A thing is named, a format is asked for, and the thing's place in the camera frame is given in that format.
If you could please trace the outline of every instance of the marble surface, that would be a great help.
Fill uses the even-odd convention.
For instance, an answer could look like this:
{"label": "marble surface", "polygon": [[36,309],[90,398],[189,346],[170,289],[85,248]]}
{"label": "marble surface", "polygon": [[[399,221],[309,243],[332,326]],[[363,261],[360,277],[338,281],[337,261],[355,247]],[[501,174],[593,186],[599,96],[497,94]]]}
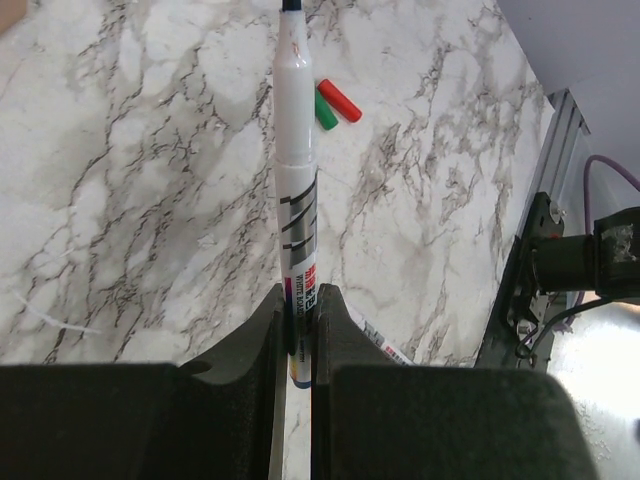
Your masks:
{"label": "marble surface", "polygon": [[[185,361],[278,281],[278,3],[31,6],[0,38],[0,362]],[[318,128],[319,279],[416,362],[470,365],[551,107],[494,0],[306,9],[317,78],[364,112]]]}

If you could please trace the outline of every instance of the marker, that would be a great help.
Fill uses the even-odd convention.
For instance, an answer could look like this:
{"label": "marker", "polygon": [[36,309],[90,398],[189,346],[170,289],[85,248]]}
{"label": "marker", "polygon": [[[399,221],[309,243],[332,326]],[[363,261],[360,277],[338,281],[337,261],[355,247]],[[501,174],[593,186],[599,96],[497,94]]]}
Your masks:
{"label": "marker", "polygon": [[347,310],[349,311],[349,316],[351,317],[351,320],[353,320],[353,323],[355,323],[358,328],[362,330],[362,333],[364,333],[366,337],[376,345],[376,347],[382,350],[387,357],[400,365],[415,365],[415,363],[409,360],[409,358],[402,353],[399,348],[394,347],[389,343],[378,330],[367,322],[364,315],[356,310],[353,305],[349,305],[347,303]]}
{"label": "marker", "polygon": [[311,386],[311,315],[317,303],[317,165],[312,154],[315,85],[301,0],[283,0],[273,63],[276,198],[280,267],[288,330],[289,369],[299,388]]}

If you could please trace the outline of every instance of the purple cable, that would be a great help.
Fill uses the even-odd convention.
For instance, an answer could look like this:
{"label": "purple cable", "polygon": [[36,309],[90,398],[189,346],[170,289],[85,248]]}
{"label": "purple cable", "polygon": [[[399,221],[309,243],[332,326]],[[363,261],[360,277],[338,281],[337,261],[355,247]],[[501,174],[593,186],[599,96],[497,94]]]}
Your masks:
{"label": "purple cable", "polygon": [[[587,162],[584,164],[584,174],[582,176],[582,186],[583,186],[582,189],[584,192],[584,233],[586,233],[587,235],[591,233],[591,228],[592,228],[589,173],[591,171],[591,164],[593,162],[601,162],[601,163],[604,163],[605,165],[608,165],[613,170],[615,170],[620,175],[622,175],[622,177],[627,182],[629,182],[631,186],[633,186],[638,192],[640,192],[640,181],[636,177],[634,177],[629,170],[624,168],[615,160],[609,157],[605,157],[604,155],[591,155],[589,158],[587,158]],[[578,294],[578,298],[576,299],[576,303],[574,304],[574,307],[580,305],[583,300],[584,300],[584,292],[580,292]],[[571,324],[573,323],[573,320],[575,320],[575,318],[576,318],[575,315],[571,315],[569,318],[567,318],[565,322],[558,325],[558,330],[563,330],[563,331],[570,330]]]}

